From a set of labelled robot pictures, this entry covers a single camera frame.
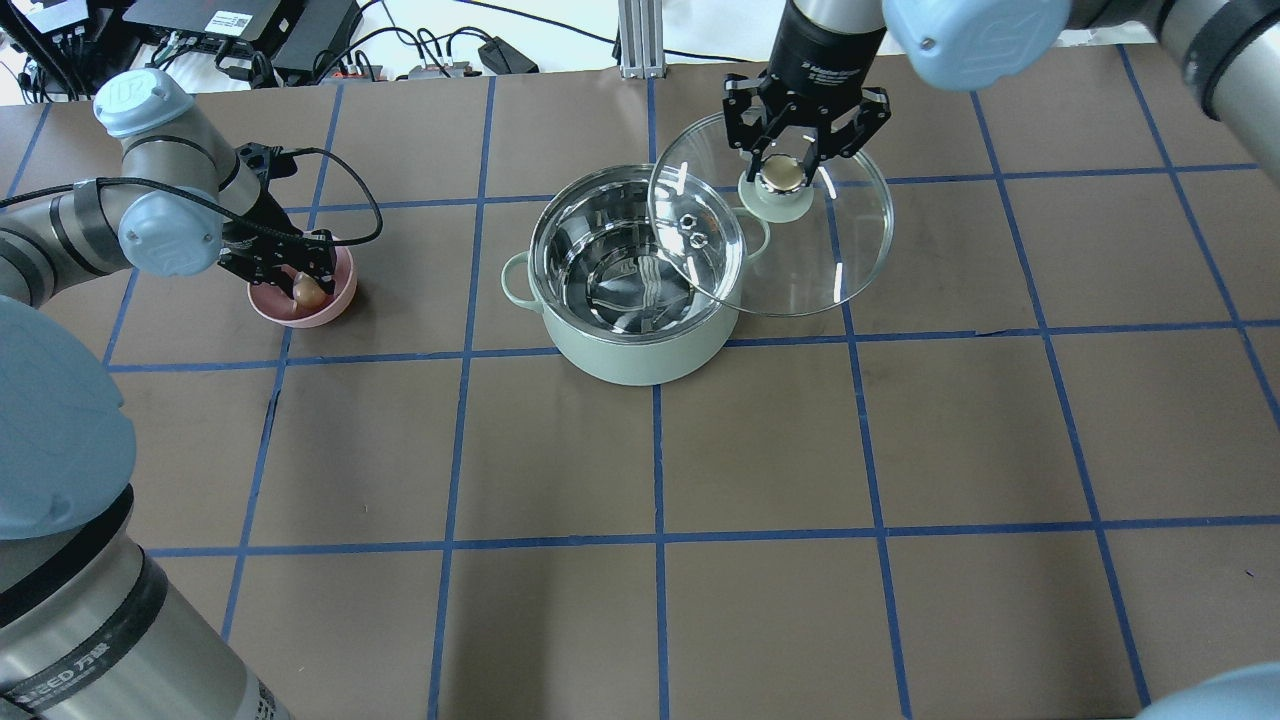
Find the brown paper table cover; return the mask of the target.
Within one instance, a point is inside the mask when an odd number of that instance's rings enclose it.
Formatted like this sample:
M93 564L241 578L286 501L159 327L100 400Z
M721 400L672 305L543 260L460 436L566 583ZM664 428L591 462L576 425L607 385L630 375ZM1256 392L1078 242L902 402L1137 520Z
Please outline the brown paper table cover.
M332 324L223 272L45 311L138 432L131 534L305 719L1124 717L1277 660L1277 190L1152 45L974 96L877 61L847 307L596 380L500 291L719 67L210 94L385 208Z

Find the pink bowl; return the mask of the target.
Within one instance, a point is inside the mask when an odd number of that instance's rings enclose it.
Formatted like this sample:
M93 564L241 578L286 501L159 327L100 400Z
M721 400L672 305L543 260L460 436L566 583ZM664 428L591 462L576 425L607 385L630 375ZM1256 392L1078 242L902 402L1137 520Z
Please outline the pink bowl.
M355 301L358 274L353 255L346 247L335 251L332 293L325 293L311 275L291 268L285 274L284 290L269 283L246 286L250 306L269 322L289 328L315 328L334 322Z

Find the glass pot lid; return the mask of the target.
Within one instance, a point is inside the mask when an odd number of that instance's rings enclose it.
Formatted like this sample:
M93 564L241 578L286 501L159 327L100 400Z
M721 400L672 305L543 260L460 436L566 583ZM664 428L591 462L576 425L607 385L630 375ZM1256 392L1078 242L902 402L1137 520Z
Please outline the glass pot lid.
M652 169L648 215L660 258L698 292L763 316L808 316L842 305L883 270L895 208L864 154L812 176L817 145L787 129L753 154L730 145L722 117L686 128Z

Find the aluminium frame post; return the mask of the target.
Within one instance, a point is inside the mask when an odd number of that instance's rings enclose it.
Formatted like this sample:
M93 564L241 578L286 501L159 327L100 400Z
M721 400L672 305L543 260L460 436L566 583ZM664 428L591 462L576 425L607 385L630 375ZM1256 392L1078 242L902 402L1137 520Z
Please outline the aluminium frame post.
M666 76L663 1L622 0L618 6L618 67L626 79L657 79Z

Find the black electronics box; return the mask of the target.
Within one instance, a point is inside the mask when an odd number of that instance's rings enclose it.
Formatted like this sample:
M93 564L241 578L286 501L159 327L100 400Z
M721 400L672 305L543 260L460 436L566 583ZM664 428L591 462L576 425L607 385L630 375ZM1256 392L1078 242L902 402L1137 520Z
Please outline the black electronics box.
M266 59L285 85L311 85L342 58L362 12L358 1L133 1L123 19L148 31L166 60L180 51Z

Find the brown egg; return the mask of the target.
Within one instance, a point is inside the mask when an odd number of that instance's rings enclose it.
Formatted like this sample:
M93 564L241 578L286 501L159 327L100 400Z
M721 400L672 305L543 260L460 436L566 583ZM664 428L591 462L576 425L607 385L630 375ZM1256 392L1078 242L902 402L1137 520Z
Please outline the brown egg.
M316 307L323 307L328 299L323 287L306 273L298 273L294 275L292 296L297 307L302 307L308 311Z

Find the pale green cooking pot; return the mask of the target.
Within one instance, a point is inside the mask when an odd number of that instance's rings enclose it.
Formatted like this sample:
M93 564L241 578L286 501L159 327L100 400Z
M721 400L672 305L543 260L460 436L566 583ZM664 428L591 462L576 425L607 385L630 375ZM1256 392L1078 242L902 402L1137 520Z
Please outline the pale green cooking pot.
M552 199L500 287L582 372L660 386L724 347L748 266L769 243L764 220L694 176L608 167Z

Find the black power brick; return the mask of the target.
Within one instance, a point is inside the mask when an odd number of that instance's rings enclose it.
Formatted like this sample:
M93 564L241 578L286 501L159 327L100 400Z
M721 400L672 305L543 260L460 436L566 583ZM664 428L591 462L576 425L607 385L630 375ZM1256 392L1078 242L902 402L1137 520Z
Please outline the black power brick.
M492 36L477 49L480 63L495 76L536 74L540 67L502 37Z

